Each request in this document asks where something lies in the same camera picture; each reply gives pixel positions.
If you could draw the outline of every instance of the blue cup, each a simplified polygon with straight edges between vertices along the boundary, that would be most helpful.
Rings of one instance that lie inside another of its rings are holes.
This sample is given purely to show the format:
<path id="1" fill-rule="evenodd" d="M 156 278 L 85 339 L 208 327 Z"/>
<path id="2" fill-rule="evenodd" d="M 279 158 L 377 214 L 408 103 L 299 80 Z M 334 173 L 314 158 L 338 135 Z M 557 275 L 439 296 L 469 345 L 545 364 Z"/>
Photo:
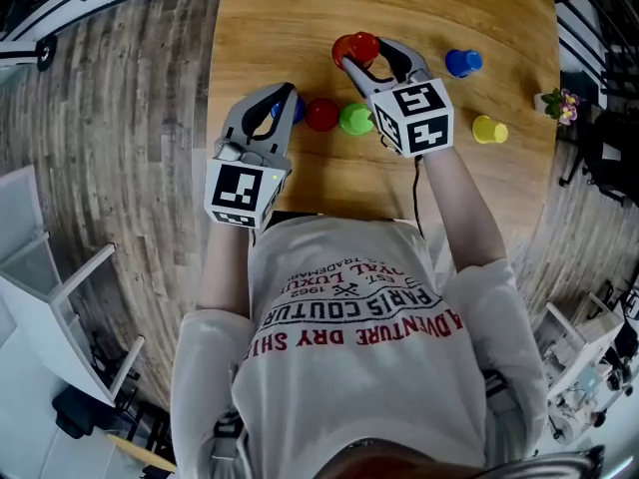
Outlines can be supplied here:
<path id="1" fill-rule="evenodd" d="M 280 111 L 280 107 L 282 104 L 277 102 L 271 108 L 271 117 L 275 118 L 278 112 Z M 293 116 L 293 124 L 297 124 L 304 118 L 304 114 L 307 110 L 307 105 L 305 105 L 304 100 L 298 96 L 298 102 L 296 103 L 296 114 Z"/>
<path id="2" fill-rule="evenodd" d="M 473 71 L 483 67 L 483 60 L 479 52 L 474 50 L 450 50 L 446 54 L 446 68 L 455 78 L 465 78 Z"/>

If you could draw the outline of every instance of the yellow cup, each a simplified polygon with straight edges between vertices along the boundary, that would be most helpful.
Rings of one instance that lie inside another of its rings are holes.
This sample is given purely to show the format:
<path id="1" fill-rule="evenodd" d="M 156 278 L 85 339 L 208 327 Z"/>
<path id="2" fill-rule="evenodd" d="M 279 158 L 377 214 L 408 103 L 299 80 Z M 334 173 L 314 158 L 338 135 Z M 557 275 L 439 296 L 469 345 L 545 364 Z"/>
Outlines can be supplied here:
<path id="1" fill-rule="evenodd" d="M 508 128 L 488 116 L 479 116 L 472 123 L 472 136 L 479 144 L 501 144 L 508 138 Z"/>

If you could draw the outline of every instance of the white long-sleeve shirt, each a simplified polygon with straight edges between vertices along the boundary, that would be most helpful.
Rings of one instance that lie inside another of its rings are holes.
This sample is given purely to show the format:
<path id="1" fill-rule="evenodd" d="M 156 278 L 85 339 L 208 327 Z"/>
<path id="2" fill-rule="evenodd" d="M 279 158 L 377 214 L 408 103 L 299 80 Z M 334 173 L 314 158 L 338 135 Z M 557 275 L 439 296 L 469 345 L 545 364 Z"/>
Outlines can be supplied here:
<path id="1" fill-rule="evenodd" d="M 183 322 L 171 399 L 181 477 L 211 477 L 230 405 L 260 479 L 312 478 L 362 438 L 475 467 L 528 453 L 546 382 L 512 270 L 469 267 L 443 297 L 431 272 L 409 225 L 304 218 L 266 231 L 250 255 L 251 320 L 199 310 Z M 495 413 L 487 397 L 501 391 Z"/>

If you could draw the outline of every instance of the potted plant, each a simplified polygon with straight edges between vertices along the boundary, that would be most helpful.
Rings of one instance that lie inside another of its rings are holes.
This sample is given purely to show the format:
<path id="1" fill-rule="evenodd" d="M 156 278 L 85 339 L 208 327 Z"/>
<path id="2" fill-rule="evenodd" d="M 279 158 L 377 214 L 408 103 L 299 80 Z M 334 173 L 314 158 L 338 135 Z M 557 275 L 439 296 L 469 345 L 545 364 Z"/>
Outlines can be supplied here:
<path id="1" fill-rule="evenodd" d="M 577 120 L 579 97 L 568 89 L 555 89 L 549 94 L 535 95 L 535 110 L 550 116 L 560 125 L 570 126 Z"/>

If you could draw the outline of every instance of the cable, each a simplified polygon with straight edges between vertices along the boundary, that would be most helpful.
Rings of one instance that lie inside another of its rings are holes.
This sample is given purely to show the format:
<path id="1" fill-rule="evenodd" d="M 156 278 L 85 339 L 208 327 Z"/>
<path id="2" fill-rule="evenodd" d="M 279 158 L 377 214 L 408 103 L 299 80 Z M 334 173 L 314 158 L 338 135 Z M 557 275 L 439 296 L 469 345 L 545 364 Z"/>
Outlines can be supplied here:
<path id="1" fill-rule="evenodd" d="M 382 135 L 382 134 L 379 134 L 379 141 L 381 142 L 381 144 L 382 144 L 385 148 L 387 148 L 387 149 L 389 149 L 389 150 L 393 151 L 396 155 L 401 156 L 401 153 L 400 153 L 400 152 L 399 152 L 396 148 L 389 146 L 389 145 L 388 145 L 388 144 L 387 144 L 387 143 L 383 140 L 383 135 Z"/>
<path id="2" fill-rule="evenodd" d="M 412 184 L 412 206 L 415 211 L 415 220 L 417 221 L 417 227 L 419 228 L 419 233 L 421 234 L 421 238 L 425 240 L 423 236 L 423 230 L 421 228 L 421 222 L 419 221 L 419 207 L 417 204 L 417 182 L 419 181 L 419 162 L 421 162 L 421 155 L 417 155 L 415 157 L 415 181 Z"/>

